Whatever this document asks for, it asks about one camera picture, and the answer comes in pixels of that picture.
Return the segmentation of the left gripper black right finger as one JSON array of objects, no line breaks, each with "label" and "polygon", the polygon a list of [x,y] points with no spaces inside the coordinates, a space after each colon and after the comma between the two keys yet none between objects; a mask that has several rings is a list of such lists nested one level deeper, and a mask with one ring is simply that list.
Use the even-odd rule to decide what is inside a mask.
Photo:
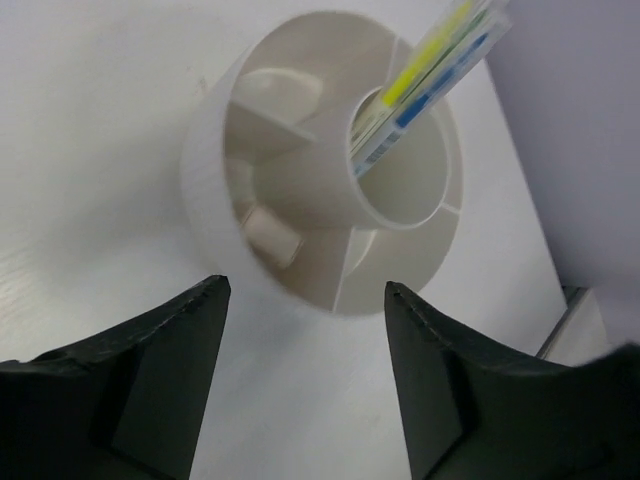
[{"label": "left gripper black right finger", "polygon": [[539,359],[388,282],[384,315],[415,479],[635,479],[639,348]]}]

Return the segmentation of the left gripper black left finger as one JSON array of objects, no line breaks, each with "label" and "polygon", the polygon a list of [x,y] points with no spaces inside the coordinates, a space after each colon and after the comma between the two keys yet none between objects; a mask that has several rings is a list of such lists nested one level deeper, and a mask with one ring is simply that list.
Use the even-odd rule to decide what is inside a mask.
[{"label": "left gripper black left finger", "polygon": [[5,479],[186,479],[226,323],[219,275],[84,340],[1,365]]}]

